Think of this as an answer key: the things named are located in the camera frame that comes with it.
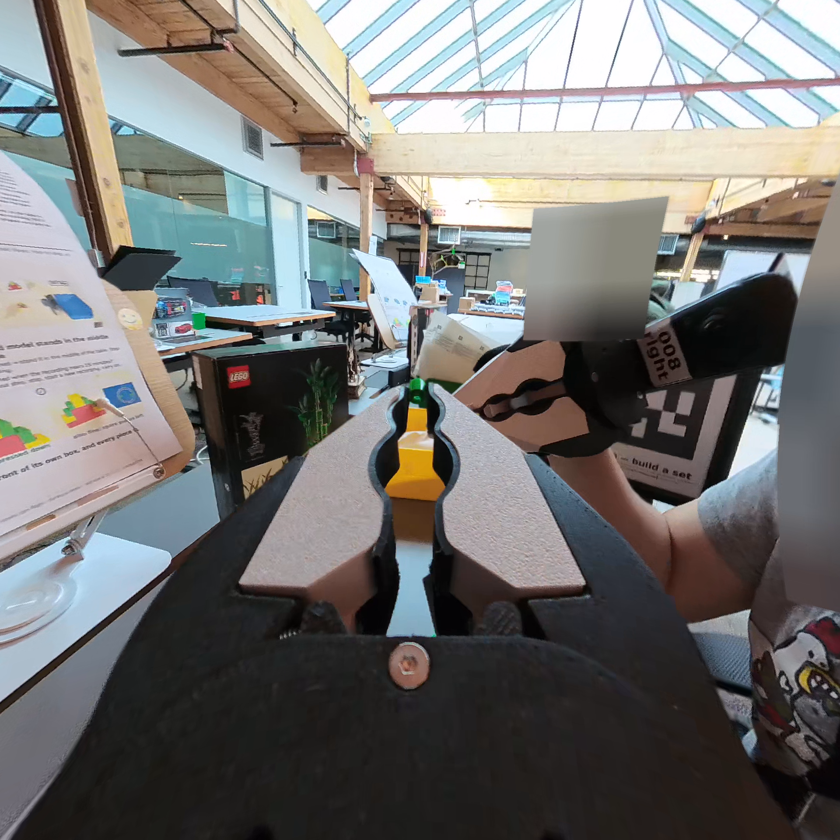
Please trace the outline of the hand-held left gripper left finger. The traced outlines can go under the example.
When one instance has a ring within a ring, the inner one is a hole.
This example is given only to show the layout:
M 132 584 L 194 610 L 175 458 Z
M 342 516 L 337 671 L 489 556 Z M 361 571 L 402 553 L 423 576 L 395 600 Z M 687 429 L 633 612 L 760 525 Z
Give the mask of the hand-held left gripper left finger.
M 408 392 L 395 387 L 309 449 L 239 579 L 243 592 L 329 602 L 351 632 L 384 635 L 400 575 L 385 486 Z

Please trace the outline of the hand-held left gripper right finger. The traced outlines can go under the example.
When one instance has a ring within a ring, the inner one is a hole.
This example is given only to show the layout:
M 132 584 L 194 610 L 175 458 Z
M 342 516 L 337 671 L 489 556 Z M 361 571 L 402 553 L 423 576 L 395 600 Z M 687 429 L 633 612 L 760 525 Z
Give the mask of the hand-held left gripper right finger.
M 439 385 L 427 387 L 434 509 L 427 599 L 438 636 L 469 635 L 495 602 L 576 597 L 586 581 L 518 446 Z

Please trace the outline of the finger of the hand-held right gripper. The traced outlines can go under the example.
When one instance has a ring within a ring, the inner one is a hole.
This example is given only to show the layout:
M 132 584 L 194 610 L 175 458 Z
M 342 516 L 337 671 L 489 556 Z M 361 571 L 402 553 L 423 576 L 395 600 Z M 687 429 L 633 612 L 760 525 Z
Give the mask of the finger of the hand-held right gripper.
M 565 392 L 494 395 L 483 402 L 482 418 L 529 453 L 590 432 L 585 412 Z
M 456 399 L 474 412 L 541 412 L 567 396 L 557 342 L 515 342 L 484 353 Z

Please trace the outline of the white folded papers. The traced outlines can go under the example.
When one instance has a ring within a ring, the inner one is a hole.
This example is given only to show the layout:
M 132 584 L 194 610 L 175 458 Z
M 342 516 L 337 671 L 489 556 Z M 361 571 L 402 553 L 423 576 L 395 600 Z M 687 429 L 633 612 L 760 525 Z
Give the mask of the white folded papers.
M 436 311 L 423 332 L 413 374 L 426 382 L 449 382 L 460 386 L 474 374 L 480 358 L 500 347 L 498 341 Z

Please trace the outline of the yellow plastic bin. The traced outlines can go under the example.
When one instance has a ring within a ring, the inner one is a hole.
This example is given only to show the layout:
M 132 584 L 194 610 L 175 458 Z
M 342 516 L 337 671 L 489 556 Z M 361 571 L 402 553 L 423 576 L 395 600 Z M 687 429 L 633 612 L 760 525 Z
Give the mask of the yellow plastic bin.
M 392 499 L 435 502 L 445 484 L 434 469 L 435 437 L 427 430 L 427 409 L 410 405 L 406 431 L 398 440 L 399 467 L 386 485 Z

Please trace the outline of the black framed marker sign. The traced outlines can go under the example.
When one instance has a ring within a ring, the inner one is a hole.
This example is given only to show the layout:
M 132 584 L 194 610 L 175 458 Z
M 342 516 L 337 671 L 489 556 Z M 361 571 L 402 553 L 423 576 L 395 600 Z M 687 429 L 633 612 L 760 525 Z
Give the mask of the black framed marker sign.
M 733 337 L 772 339 L 758 362 L 740 361 L 738 372 L 691 379 L 649 392 L 641 420 L 614 446 L 616 460 L 639 496 L 648 502 L 676 506 L 694 499 L 726 479 L 739 446 L 761 375 L 784 365 L 793 316 L 809 261 L 806 254 L 729 251 L 712 290 L 695 300 L 685 298 L 676 315 L 712 314 L 712 305 L 741 281 L 763 274 L 779 275 L 791 284 L 773 298 L 747 294 L 745 313 L 735 317 Z

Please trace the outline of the black bamboo print box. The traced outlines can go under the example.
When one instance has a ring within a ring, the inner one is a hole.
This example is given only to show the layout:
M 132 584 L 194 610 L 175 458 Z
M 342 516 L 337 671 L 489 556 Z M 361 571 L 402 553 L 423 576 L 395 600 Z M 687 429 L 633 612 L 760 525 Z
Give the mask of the black bamboo print box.
M 231 344 L 192 364 L 221 519 L 349 417 L 344 343 Z

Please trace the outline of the tilted instruction board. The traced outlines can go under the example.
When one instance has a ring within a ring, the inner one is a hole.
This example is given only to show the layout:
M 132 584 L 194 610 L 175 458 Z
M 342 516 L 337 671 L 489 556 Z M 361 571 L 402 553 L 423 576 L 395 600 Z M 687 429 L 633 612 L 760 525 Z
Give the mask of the tilted instruction board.
M 412 287 L 391 259 L 358 249 L 353 255 L 371 280 L 373 291 L 367 305 L 383 344 L 389 350 L 406 347 L 411 307 L 416 303 Z

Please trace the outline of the person's grey printed shirt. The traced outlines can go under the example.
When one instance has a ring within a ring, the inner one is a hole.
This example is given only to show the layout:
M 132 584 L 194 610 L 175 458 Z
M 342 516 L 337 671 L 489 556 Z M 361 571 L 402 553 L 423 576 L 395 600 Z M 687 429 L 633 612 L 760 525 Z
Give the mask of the person's grey printed shirt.
M 776 467 L 773 451 L 706 490 L 700 524 L 750 595 L 750 757 L 800 838 L 838 838 L 839 617 L 785 593 Z

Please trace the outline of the wooden document stand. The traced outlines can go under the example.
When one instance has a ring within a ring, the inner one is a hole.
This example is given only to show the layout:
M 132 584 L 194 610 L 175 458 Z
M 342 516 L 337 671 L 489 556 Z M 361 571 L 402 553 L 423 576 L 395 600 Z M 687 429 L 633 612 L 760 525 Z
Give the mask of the wooden document stand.
M 41 543 L 45 546 L 2 572 L 2 652 L 26 648 L 18 658 L 57 655 L 110 616 L 165 571 L 171 555 L 148 545 L 98 532 L 106 513 L 119 501 L 175 476 L 193 457 L 195 435 L 179 395 L 165 370 L 147 327 L 152 294 L 122 292 L 104 282 L 108 299 L 128 337 L 133 356 L 155 404 L 181 450 L 2 536 L 2 560 L 15 560 Z

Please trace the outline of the wooden top office desk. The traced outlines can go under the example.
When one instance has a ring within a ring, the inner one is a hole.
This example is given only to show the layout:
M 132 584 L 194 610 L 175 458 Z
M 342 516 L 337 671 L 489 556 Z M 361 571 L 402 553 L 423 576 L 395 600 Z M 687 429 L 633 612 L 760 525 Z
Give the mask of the wooden top office desk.
M 291 336 L 292 341 L 301 341 L 307 333 L 318 331 L 335 318 L 335 312 L 330 310 L 286 311 L 268 304 L 207 308 L 203 315 L 209 328 L 236 329 L 263 340 Z

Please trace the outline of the toy car box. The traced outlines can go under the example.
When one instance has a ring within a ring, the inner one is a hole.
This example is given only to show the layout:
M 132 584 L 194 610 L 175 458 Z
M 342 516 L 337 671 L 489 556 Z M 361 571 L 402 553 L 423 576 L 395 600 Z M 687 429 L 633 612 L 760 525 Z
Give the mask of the toy car box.
M 158 297 L 152 320 L 158 340 L 182 339 L 195 334 L 192 303 L 188 297 Z

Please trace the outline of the black folded panel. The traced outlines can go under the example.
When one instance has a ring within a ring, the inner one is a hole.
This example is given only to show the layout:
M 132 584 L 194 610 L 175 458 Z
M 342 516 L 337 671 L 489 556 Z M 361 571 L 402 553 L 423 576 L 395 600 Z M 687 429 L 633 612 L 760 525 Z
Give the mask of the black folded panel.
M 99 276 L 123 292 L 152 291 L 180 261 L 174 250 L 121 245 Z

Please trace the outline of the printed instruction sheet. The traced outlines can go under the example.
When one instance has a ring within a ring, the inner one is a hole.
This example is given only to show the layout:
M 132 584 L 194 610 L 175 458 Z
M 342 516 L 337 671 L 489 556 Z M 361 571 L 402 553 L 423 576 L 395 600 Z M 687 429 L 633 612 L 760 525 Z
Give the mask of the printed instruction sheet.
M 1 170 L 1 533 L 182 452 L 120 316 L 61 211 Z

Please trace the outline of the wooden support post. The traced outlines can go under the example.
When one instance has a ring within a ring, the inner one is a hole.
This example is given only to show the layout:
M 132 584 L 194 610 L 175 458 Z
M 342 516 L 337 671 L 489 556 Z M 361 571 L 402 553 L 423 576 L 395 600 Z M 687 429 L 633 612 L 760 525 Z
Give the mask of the wooden support post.
M 108 265 L 133 238 L 83 1 L 34 1 L 91 245 Z

